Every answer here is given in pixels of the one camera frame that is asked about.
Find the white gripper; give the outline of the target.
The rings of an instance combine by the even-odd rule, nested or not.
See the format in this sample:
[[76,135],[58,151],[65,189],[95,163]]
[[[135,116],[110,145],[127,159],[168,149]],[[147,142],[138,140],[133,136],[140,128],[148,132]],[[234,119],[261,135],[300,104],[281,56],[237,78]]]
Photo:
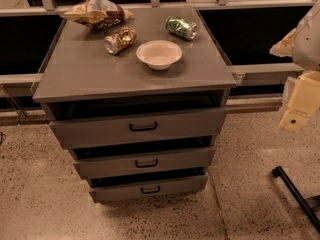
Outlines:
[[289,77],[284,87],[279,128],[296,133],[320,109],[320,72]]

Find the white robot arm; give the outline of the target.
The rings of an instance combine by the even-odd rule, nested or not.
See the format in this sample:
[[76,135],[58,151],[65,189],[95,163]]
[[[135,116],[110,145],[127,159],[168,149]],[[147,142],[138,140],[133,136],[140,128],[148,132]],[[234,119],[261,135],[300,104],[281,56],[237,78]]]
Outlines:
[[298,23],[292,55],[304,72],[297,79],[287,79],[279,128],[296,133],[320,108],[320,1]]

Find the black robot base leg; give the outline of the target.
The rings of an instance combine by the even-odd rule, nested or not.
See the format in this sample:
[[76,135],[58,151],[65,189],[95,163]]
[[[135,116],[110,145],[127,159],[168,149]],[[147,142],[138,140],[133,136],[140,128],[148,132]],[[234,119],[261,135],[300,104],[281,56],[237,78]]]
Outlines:
[[291,192],[292,196],[295,198],[303,212],[308,217],[309,221],[320,233],[320,218],[317,215],[317,212],[320,211],[320,195],[304,198],[281,166],[275,167],[272,170],[272,175],[275,178],[280,177],[282,179],[287,189]]

